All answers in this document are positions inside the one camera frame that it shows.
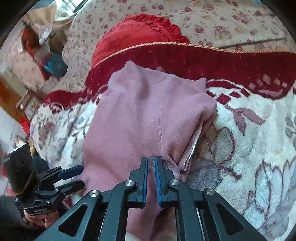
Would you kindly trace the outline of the person's left hand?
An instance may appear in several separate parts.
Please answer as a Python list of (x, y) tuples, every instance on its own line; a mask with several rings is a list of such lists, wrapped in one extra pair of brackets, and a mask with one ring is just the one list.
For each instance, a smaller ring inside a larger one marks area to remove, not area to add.
[(24, 221), (26, 221), (29, 225), (43, 226), (44, 228), (49, 228), (59, 219), (58, 211), (35, 216), (31, 216), (25, 211), (23, 214), (25, 216)]

